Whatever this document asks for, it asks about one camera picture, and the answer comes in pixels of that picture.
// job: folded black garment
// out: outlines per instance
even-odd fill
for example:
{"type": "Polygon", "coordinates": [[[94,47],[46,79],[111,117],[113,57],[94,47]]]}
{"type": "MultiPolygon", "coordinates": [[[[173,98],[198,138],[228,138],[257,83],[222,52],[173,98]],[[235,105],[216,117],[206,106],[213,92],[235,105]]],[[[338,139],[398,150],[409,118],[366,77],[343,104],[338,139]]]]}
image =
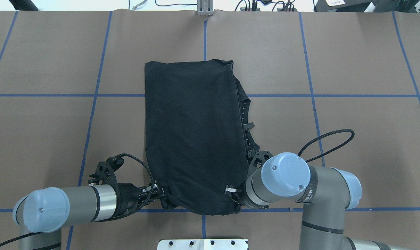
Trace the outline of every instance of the folded black garment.
{"type": "Polygon", "coordinates": [[[247,178],[250,100],[232,68],[222,60],[145,64],[145,149],[154,179],[169,192],[164,209],[240,211],[224,190],[241,189],[247,178]]]}

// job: white bracket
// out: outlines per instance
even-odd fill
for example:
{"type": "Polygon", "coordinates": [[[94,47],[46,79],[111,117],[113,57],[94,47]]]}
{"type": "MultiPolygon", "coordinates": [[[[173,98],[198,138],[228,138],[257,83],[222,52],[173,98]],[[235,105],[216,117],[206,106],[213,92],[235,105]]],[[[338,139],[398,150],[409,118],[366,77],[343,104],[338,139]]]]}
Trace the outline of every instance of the white bracket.
{"type": "Polygon", "coordinates": [[[157,250],[248,250],[247,239],[161,240],[157,250]]]}
{"type": "Polygon", "coordinates": [[[213,0],[197,0],[197,15],[198,16],[212,16],[213,15],[213,0]]]}

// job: black band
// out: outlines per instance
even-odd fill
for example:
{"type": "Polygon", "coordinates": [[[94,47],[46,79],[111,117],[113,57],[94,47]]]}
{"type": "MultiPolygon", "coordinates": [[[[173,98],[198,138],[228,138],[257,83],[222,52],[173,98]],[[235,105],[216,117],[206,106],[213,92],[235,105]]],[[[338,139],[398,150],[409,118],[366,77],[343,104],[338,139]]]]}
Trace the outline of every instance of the black band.
{"type": "Polygon", "coordinates": [[[377,244],[377,246],[381,249],[381,250],[391,250],[391,248],[386,245],[383,242],[378,242],[378,241],[372,241],[373,243],[377,244]]]}
{"type": "Polygon", "coordinates": [[[317,225],[307,223],[305,221],[301,221],[301,224],[302,226],[307,226],[312,229],[316,229],[318,231],[323,231],[323,232],[332,233],[332,234],[342,234],[344,232],[344,229],[334,229],[334,228],[328,228],[324,226],[317,226],[317,225]]]}
{"type": "Polygon", "coordinates": [[[356,250],[355,243],[353,243],[353,240],[351,238],[349,238],[349,237],[345,237],[345,238],[349,241],[349,243],[350,243],[350,245],[352,247],[352,250],[356,250]]]}
{"type": "Polygon", "coordinates": [[[92,190],[94,190],[94,193],[96,193],[96,198],[97,198],[96,214],[94,215],[94,218],[91,220],[91,222],[93,222],[94,220],[97,219],[97,216],[99,215],[99,212],[100,212],[100,195],[99,195],[99,192],[97,191],[97,188],[95,188],[94,186],[90,186],[90,187],[92,187],[92,190]]]}
{"type": "Polygon", "coordinates": [[[54,245],[49,245],[47,247],[35,248],[35,249],[32,249],[32,250],[52,250],[54,248],[61,247],[61,246],[62,246],[62,242],[59,242],[59,243],[54,244],[54,245]]]}
{"type": "Polygon", "coordinates": [[[316,187],[318,187],[318,174],[316,173],[316,169],[311,165],[308,165],[308,169],[310,169],[310,182],[305,189],[304,195],[301,199],[296,201],[297,203],[310,203],[312,198],[315,196],[316,187]]]}

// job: white paper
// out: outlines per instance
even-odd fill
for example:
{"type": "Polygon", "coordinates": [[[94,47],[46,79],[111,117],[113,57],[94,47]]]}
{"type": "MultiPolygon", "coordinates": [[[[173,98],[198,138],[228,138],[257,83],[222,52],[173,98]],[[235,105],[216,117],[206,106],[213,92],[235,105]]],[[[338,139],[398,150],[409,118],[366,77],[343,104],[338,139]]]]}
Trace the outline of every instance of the white paper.
{"type": "Polygon", "coordinates": [[[344,0],[326,0],[327,5],[329,6],[337,6],[337,5],[344,5],[344,0]]]}

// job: white label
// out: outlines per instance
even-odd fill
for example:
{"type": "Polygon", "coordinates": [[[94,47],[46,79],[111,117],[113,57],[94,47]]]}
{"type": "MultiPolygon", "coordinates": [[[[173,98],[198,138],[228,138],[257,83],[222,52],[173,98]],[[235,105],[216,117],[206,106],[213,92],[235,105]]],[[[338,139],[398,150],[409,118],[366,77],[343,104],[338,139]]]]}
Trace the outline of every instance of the white label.
{"type": "Polygon", "coordinates": [[[344,0],[326,0],[327,5],[329,6],[337,6],[337,5],[344,5],[344,0]]]}

